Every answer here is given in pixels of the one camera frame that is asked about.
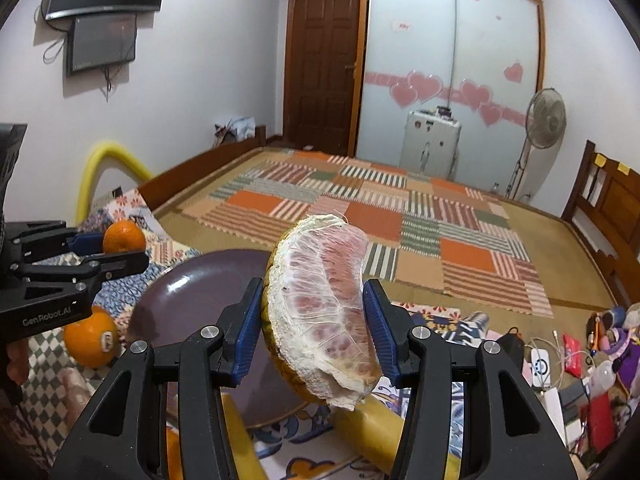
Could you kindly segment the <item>person's left hand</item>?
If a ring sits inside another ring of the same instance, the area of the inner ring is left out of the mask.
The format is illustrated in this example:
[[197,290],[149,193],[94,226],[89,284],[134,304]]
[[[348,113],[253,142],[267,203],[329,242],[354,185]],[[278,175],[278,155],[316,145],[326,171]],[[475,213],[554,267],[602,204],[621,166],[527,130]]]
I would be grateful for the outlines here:
[[19,387],[24,385],[29,375],[29,344],[27,339],[13,341],[6,346],[9,363],[6,374]]

